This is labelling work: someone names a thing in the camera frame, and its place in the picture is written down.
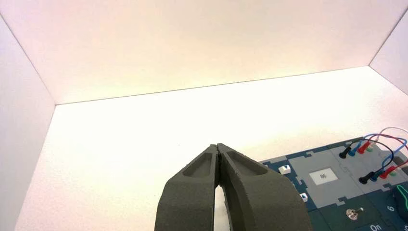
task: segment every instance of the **digital display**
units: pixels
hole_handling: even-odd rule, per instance
[[[338,180],[336,174],[331,168],[326,168],[316,172],[309,173],[316,185],[324,184],[330,181]]]

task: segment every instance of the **blue puzzle board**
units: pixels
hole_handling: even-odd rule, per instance
[[[408,188],[406,174],[408,167],[396,169],[395,174],[388,175],[386,179],[378,178],[375,182],[369,180],[367,184],[361,184],[358,178],[379,169],[382,160],[389,155],[389,151],[383,151],[374,145],[371,152],[356,153],[355,156],[347,155],[346,159],[341,159],[338,154],[357,139],[360,138],[261,161],[261,163],[277,172],[281,166],[291,167],[291,172],[285,176],[299,193],[307,194],[308,201],[305,205],[315,231],[408,231],[408,224],[398,215],[391,190],[399,184]],[[406,159],[398,152],[395,154],[394,162]],[[328,178],[326,172],[334,174],[333,179],[328,182],[325,182]],[[364,211],[359,213],[357,220],[347,217],[347,209],[360,207]]]

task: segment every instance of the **black plug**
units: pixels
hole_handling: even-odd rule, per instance
[[[339,153],[339,157],[345,159],[347,157],[347,153],[351,150],[351,147],[348,146],[342,153]]]
[[[368,180],[374,175],[375,175],[374,172],[370,172],[366,176],[358,178],[358,181],[360,181],[360,183],[362,184],[367,184]]]

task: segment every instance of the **green cable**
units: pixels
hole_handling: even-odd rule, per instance
[[[402,194],[402,196],[404,197],[404,199],[405,199],[405,208],[408,210],[408,199],[407,199],[407,197],[404,195],[404,193],[401,191],[401,189],[403,189],[407,194],[408,194],[408,191],[407,191],[403,186],[401,186],[401,185],[397,185],[396,188],[399,190],[399,192],[400,192],[400,193]]]

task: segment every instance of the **wire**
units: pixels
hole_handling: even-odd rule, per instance
[[[408,133],[408,130],[406,130],[406,129],[404,129],[404,128],[399,128],[399,127],[386,127],[386,128],[383,128],[383,129],[380,131],[379,134],[382,134],[385,130],[390,129],[390,128],[398,129],[398,130],[401,130],[401,131],[404,131],[404,132]]]
[[[391,154],[390,154],[391,160],[390,160],[385,166],[382,166],[380,169],[378,169],[377,171],[375,171],[375,173],[378,173],[378,172],[382,171],[382,170],[384,169],[384,167],[388,166],[388,165],[393,161],[393,159],[394,159],[394,152],[393,152],[393,150],[391,150],[391,148],[388,147],[387,145],[385,145],[385,144],[383,144],[383,143],[381,143],[381,142],[378,142],[378,141],[372,141],[372,140],[369,140],[369,139],[366,139],[366,138],[362,138],[362,139],[355,140],[355,141],[351,142],[351,144],[349,145],[349,147],[351,147],[351,145],[352,145],[353,143],[357,143],[358,141],[360,141],[360,142],[362,142],[362,141],[371,141],[371,142],[374,142],[374,143],[379,143],[379,144],[381,144],[382,146],[384,146],[385,148],[387,148],[387,149],[391,152]]]
[[[407,146],[406,144],[404,144],[404,142],[402,142],[402,141],[400,140],[400,139],[402,139],[402,138],[396,138],[396,137],[393,137],[393,136],[390,136],[390,135],[385,135],[385,134],[377,134],[377,135],[371,136],[371,138],[370,138],[369,140],[372,141],[371,139],[372,139],[374,136],[378,136],[378,137],[375,139],[375,141],[377,141],[380,136],[395,139],[395,140],[397,140],[398,142],[400,142],[401,144],[403,144],[403,146],[408,150],[408,146]],[[406,163],[408,163],[408,159],[407,159],[404,163],[402,163],[402,164],[400,164],[400,165],[397,165],[397,167],[401,167],[401,166],[405,165]]]
[[[375,136],[375,135],[381,135],[382,136],[382,134],[380,134],[380,133],[372,133],[372,134],[368,134],[368,135],[366,135],[366,136],[364,136],[363,137],[363,139],[360,139],[360,142],[358,143],[358,145],[357,145],[357,147],[359,147],[360,145],[361,145],[361,142],[363,141],[363,140],[365,140],[365,138],[367,138],[368,136]],[[407,140],[406,139],[404,139],[404,138],[401,138],[401,137],[396,137],[397,139],[400,139],[400,140],[403,140],[404,141],[404,144],[403,145],[401,145],[399,148],[397,148],[394,152],[395,153],[397,153],[399,150],[401,150],[406,144],[407,144]],[[387,166],[387,165],[385,165],[385,162],[389,159],[389,158],[391,158],[391,155],[388,155],[383,161],[382,161],[382,167],[383,167],[383,169],[384,169],[384,167],[385,166]]]

